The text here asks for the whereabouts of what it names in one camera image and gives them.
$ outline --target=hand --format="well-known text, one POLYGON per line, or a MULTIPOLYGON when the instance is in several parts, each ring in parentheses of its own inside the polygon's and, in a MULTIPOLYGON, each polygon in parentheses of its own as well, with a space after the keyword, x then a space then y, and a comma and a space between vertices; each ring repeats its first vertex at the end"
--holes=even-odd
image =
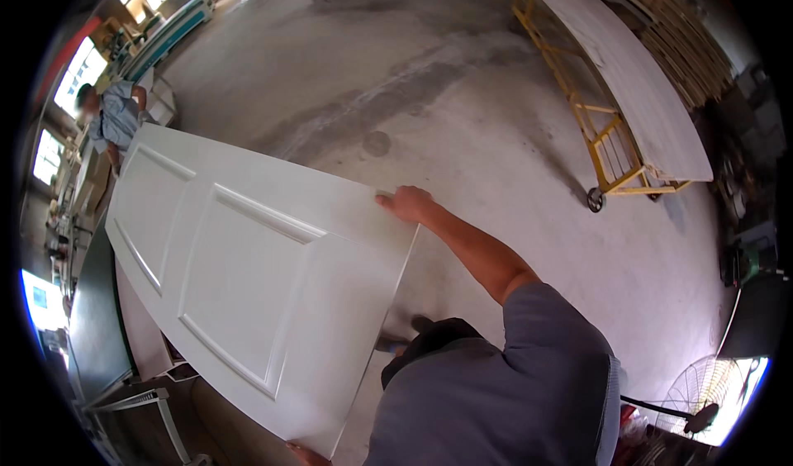
POLYGON ((328 461, 311 449, 306 449, 293 442, 286 442, 286 446, 294 452, 301 466, 333 466, 331 461, 328 461))
POLYGON ((147 110, 140 110, 138 112, 138 125, 143 125, 144 122, 148 122, 151 117, 152 116, 147 110))
POLYGON ((403 185, 393 197, 376 195, 374 200, 403 222, 421 223, 427 211, 435 205, 432 194, 418 187, 403 185))

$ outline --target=floor stain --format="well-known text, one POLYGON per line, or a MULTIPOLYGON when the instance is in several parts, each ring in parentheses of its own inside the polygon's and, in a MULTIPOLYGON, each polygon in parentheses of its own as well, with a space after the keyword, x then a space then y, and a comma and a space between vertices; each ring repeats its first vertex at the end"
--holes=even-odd
POLYGON ((370 132, 363 138, 363 150, 374 157, 382 157, 391 150, 391 138, 383 131, 370 132))
POLYGON ((425 116, 425 106, 475 69, 530 62, 536 55, 526 45, 505 43, 501 36, 488 40, 461 35, 450 42, 392 69, 386 81, 368 91, 351 91, 296 114, 260 134, 246 149, 310 164, 329 150, 364 144, 367 134, 396 114, 425 116))

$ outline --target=stack of boards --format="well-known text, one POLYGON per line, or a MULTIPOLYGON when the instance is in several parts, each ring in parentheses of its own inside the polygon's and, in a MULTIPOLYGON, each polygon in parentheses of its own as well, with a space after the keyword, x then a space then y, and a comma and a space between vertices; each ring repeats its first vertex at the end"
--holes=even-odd
POLYGON ((706 101, 720 100, 733 84, 724 51, 683 0, 636 0, 651 24, 641 42, 675 86, 689 112, 706 101))

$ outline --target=white door panel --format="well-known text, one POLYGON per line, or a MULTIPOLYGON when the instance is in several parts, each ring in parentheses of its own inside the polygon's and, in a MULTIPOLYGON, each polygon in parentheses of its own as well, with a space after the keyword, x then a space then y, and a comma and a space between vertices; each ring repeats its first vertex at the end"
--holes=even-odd
POLYGON ((416 226, 359 183, 161 126, 107 232, 144 306, 241 411, 330 457, 416 226))

